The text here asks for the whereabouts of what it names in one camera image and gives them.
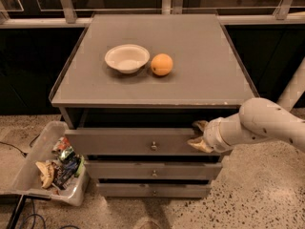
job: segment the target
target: bowl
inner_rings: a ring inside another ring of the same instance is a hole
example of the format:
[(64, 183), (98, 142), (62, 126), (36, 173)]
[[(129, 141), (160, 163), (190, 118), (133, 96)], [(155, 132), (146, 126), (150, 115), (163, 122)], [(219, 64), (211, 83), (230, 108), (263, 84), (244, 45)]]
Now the bowl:
[(105, 55), (106, 63), (121, 73), (135, 73), (150, 59), (150, 53), (143, 47), (126, 44), (110, 49)]

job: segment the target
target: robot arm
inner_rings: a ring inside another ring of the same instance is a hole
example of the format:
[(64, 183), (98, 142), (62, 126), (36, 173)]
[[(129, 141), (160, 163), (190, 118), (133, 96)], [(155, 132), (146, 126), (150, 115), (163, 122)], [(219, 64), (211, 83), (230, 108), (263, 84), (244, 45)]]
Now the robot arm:
[(276, 138), (305, 152), (305, 120), (295, 117), (265, 98), (247, 100), (238, 114), (197, 123), (203, 131), (201, 148), (206, 152), (222, 153), (236, 144), (265, 142)]

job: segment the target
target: plastic tub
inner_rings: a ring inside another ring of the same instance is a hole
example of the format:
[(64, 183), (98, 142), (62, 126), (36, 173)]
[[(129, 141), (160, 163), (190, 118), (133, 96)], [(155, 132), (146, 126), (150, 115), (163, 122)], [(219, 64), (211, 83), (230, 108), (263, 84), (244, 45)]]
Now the plastic tub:
[(82, 204), (89, 182), (89, 176), (85, 167), (83, 167), (80, 176), (78, 178), (75, 177), (66, 190), (61, 190), (59, 195), (56, 195), (52, 191), (41, 188), (40, 171), (35, 165), (36, 161), (54, 159), (51, 149), (56, 141), (61, 136), (64, 136), (66, 130), (68, 130), (68, 126), (65, 122), (52, 121), (47, 124), (35, 141), (32, 151), (26, 157), (25, 164), (15, 178), (10, 191), (12, 194), (50, 198), (73, 206)]

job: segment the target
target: speckled floor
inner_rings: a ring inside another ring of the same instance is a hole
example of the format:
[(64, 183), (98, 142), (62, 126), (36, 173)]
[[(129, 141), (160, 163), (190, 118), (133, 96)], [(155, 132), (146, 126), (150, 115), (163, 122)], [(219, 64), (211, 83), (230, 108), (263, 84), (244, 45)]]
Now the speckled floor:
[[(305, 118), (304, 110), (294, 110)], [(30, 142), (59, 115), (0, 116), (0, 141), (30, 152)], [(0, 144), (0, 191), (10, 188), (24, 158)], [(204, 199), (103, 198), (90, 181), (80, 207), (36, 201), (48, 229), (72, 224), (95, 228), (305, 228), (305, 154), (281, 141), (239, 145)], [(0, 228), (13, 209), (0, 204)], [(31, 214), (27, 202), (20, 221)], [(24, 228), (31, 228), (31, 223)], [(43, 228), (37, 219), (35, 228)]]

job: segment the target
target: drawer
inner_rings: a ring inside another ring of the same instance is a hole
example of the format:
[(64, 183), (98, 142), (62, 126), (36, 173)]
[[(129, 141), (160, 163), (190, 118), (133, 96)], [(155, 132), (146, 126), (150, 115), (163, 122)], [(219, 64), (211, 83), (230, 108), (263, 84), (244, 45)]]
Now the drawer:
[(207, 155), (187, 141), (198, 136), (192, 128), (99, 128), (67, 130), (75, 152), (88, 155)]
[(100, 183), (96, 186), (104, 197), (205, 198), (211, 190), (210, 185)]
[(218, 176), (221, 163), (98, 162), (86, 161), (91, 178), (210, 180)]

